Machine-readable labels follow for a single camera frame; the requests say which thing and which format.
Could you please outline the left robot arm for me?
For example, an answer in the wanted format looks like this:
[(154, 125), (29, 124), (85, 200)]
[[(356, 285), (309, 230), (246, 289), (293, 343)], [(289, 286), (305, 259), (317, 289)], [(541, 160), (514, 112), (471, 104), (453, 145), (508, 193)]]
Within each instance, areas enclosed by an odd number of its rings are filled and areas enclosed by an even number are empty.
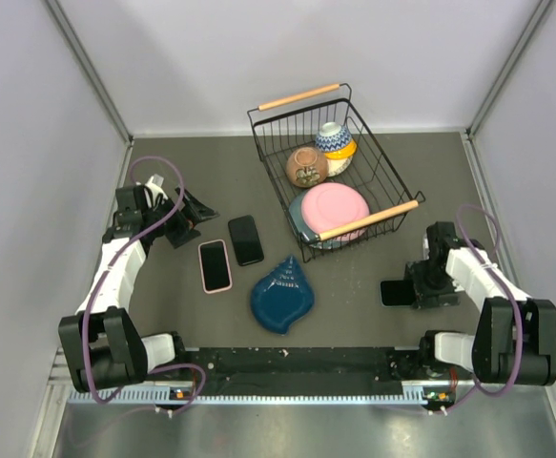
[(199, 237), (200, 223), (218, 216), (189, 191), (177, 189), (170, 198), (152, 182), (121, 187), (115, 199), (90, 292), (58, 325), (73, 386), (82, 393), (140, 384), (159, 371), (172, 379), (186, 372), (181, 337), (174, 331), (141, 337), (129, 315), (130, 300), (156, 239), (178, 248)]

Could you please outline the blue-edged phone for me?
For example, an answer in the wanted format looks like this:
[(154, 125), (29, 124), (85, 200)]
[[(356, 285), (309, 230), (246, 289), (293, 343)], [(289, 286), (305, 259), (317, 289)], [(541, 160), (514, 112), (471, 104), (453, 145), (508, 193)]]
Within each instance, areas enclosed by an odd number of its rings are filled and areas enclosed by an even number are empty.
[(381, 304), (386, 307), (410, 307), (416, 301), (411, 280), (387, 280), (380, 283)]

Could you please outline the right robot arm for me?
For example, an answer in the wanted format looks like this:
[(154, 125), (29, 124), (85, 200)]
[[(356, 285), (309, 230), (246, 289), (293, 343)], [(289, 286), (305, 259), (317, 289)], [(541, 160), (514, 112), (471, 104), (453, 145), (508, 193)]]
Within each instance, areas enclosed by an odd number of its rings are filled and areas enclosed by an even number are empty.
[(456, 305), (465, 295), (480, 315), (474, 334), (428, 330), (417, 363), (431, 378), (457, 366), (486, 384), (552, 385), (556, 381), (556, 306), (512, 284), (475, 240), (454, 223), (426, 229), (424, 260), (406, 265), (417, 309)]

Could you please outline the clear phone case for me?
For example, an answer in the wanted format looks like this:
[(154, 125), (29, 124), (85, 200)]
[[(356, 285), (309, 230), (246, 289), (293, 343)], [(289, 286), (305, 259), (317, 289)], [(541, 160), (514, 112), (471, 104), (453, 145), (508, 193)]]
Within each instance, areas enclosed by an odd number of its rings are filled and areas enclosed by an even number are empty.
[(422, 237), (422, 259), (428, 260), (429, 259), (429, 240), (426, 234)]

